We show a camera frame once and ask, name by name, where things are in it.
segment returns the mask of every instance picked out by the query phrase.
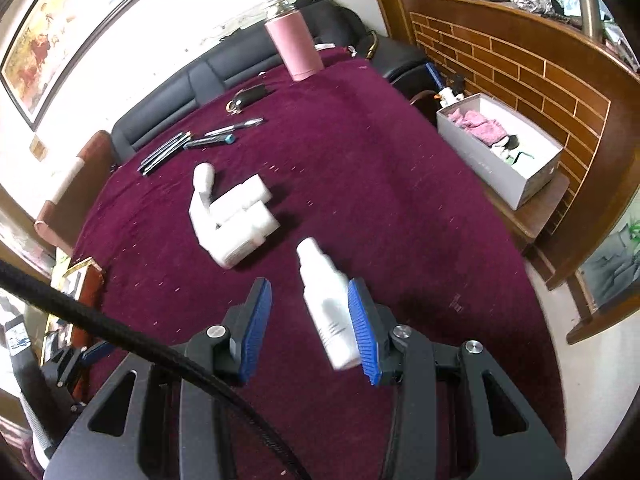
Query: sofa backrest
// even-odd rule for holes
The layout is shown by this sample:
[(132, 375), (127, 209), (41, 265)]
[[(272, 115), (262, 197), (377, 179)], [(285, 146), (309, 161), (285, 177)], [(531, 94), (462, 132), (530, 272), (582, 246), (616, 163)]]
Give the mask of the sofa backrest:
[[(367, 34), (353, 11), (331, 0), (307, 2), (300, 11), (316, 43), (355, 46)], [(123, 164), (181, 118), (281, 63), (264, 21), (236, 30), (173, 74), (115, 123), (111, 142), (116, 161)]]

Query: triangular cutout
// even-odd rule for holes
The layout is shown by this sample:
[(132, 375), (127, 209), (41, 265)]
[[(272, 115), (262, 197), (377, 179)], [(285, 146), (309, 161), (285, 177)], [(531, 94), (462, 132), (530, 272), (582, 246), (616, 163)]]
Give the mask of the triangular cutout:
[(100, 410), (89, 422), (89, 430), (96, 433), (122, 436), (135, 382), (136, 375), (133, 372), (129, 372), (122, 378), (120, 384), (115, 387), (111, 395), (100, 407)]
[(512, 433), (527, 431), (527, 421), (504, 393), (503, 389), (489, 372), (482, 374), (482, 382), (486, 398), (489, 403), (491, 424), (495, 436), (505, 436)]

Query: black cushion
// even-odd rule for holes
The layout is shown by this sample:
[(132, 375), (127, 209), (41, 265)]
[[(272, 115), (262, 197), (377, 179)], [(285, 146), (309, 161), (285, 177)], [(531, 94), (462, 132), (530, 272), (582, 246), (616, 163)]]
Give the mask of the black cushion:
[[(296, 4), (302, 7), (300, 12), (316, 43), (357, 46), (371, 38), (357, 14), (331, 0), (299, 0)], [(389, 38), (380, 40), (372, 65), (389, 80), (426, 62), (424, 53), (413, 46)], [(264, 21), (236, 30), (178, 70), (115, 123), (111, 139), (116, 160), (126, 162), (195, 109), (281, 63)]]

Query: maroon tablecloth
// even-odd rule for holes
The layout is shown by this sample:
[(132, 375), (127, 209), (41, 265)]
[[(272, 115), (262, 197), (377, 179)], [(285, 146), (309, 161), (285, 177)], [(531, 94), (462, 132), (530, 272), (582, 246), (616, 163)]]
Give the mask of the maroon tablecloth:
[[(561, 383), (535, 293), (497, 213), (436, 129), (367, 62), (330, 53), (321, 73), (293, 84), (284, 67), (247, 82), (275, 92), (240, 116), (231, 92), (159, 136), (110, 178), (74, 258), (94, 257), (107, 280), (102, 311), (166, 344), (222, 320), (253, 280), (273, 285), (258, 372), (242, 394), (271, 421), (316, 479), (375, 479), (392, 407), (390, 388), (361, 368), (332, 371), (303, 301), (296, 245), (315, 237), (379, 303), (434, 341), (478, 339), (564, 445)], [(179, 130), (201, 134), (265, 117), (232, 146), (180, 153), (149, 178), (142, 158)], [(216, 167), (216, 196), (259, 173), (282, 227), (232, 270), (198, 245), (188, 207), (193, 168)], [(95, 365), (95, 391), (122, 354)], [(282, 466), (244, 428), (241, 478)]]

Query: brick pattern panel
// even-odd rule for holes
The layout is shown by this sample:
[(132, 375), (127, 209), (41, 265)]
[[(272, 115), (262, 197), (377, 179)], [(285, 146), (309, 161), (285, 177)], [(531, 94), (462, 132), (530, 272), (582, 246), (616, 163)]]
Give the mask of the brick pattern panel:
[(561, 171), (569, 189), (546, 230), (558, 227), (584, 181), (610, 101), (596, 89), (549, 60), (478, 30), (410, 13), (418, 46), (443, 75), (460, 74), (466, 94), (500, 99), (540, 126), (563, 146)]

